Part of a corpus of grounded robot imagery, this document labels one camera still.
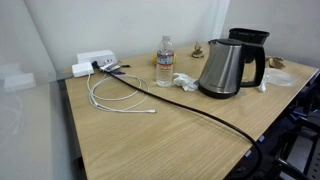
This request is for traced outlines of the crumpled white tissue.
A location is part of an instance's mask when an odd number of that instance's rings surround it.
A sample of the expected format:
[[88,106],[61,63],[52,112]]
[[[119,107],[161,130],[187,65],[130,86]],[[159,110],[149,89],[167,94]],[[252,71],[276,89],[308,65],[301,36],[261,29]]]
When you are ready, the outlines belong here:
[[173,82],[175,85],[182,87],[185,92],[198,89],[197,80],[183,73],[174,73]]

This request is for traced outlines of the clear plastic water bottle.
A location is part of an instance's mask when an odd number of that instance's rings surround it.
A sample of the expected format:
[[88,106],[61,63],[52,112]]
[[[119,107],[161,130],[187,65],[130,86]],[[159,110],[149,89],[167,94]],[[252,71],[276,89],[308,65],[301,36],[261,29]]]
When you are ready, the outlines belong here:
[[156,55],[156,84],[169,87],[174,67],[174,47],[170,36],[163,36]]

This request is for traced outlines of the stainless steel electric kettle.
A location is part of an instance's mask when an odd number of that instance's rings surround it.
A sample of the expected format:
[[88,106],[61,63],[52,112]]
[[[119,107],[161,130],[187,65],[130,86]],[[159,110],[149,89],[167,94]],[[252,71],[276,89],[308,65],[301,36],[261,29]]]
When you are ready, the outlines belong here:
[[[255,60],[255,75],[252,81],[243,82],[248,57]],[[198,89],[209,97],[227,99],[236,95],[241,87],[259,86],[264,70],[265,52],[261,45],[235,39],[211,40],[209,56],[198,80]]]

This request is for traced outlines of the white power strip box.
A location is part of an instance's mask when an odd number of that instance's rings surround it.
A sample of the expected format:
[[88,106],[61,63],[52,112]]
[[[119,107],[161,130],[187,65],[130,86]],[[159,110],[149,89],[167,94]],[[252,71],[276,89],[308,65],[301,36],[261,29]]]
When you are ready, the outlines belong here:
[[99,66],[104,66],[106,64],[113,64],[118,62],[115,54],[111,50],[79,53],[76,55],[76,57],[78,64],[85,62],[93,63],[94,61],[96,61]]

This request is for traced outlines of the white power adapter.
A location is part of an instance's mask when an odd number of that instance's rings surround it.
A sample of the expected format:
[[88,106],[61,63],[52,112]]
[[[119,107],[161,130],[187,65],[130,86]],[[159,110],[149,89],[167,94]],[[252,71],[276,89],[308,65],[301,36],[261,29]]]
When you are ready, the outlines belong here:
[[91,75],[94,73],[94,70],[90,62],[85,62],[73,65],[72,73],[74,77],[78,78],[82,76]]

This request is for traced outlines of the white tissue by tape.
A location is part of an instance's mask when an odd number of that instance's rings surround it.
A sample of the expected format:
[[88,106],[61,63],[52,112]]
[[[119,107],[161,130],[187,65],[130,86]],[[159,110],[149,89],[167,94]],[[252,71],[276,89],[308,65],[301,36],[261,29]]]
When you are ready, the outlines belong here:
[[264,75],[263,76],[260,85],[257,87],[260,92],[262,92],[262,93],[266,92],[266,84],[269,82],[269,80],[270,80],[270,76],[269,75]]

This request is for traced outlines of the clear tape roll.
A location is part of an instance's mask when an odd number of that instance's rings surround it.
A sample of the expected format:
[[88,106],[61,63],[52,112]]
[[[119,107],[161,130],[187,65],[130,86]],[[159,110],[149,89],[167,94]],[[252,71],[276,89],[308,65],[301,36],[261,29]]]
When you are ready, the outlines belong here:
[[291,75],[281,69],[266,68],[265,75],[268,82],[273,85],[288,87],[293,84]]

